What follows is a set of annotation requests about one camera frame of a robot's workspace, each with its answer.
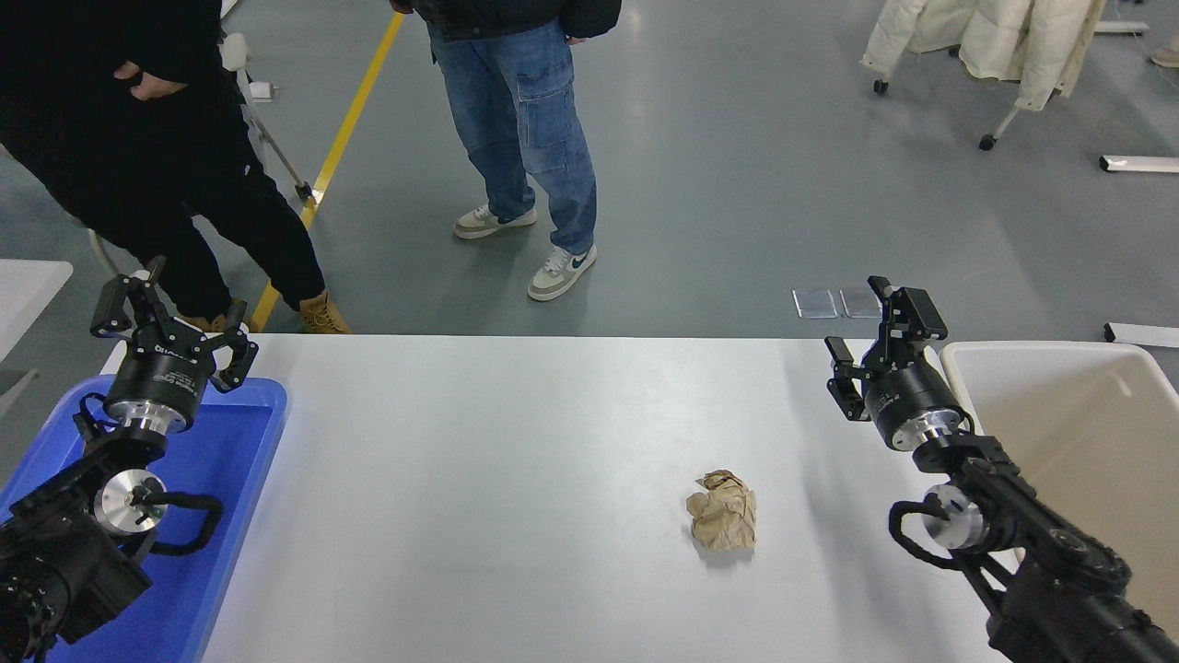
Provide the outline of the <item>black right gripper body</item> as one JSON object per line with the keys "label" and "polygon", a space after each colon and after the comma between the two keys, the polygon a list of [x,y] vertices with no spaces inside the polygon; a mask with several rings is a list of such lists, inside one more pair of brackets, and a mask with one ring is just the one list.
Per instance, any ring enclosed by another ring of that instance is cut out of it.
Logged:
{"label": "black right gripper body", "polygon": [[917,449],[964,424],[961,403],[923,357],[862,383],[868,415],[889,449]]}

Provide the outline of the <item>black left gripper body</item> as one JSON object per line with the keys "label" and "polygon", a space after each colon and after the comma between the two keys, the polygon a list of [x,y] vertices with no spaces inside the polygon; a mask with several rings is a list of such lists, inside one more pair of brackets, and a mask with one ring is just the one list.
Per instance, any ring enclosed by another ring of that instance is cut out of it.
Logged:
{"label": "black left gripper body", "polygon": [[119,421],[143,411],[169,411],[169,424],[193,424],[204,390],[215,373],[206,336],[177,322],[131,332],[103,411]]}

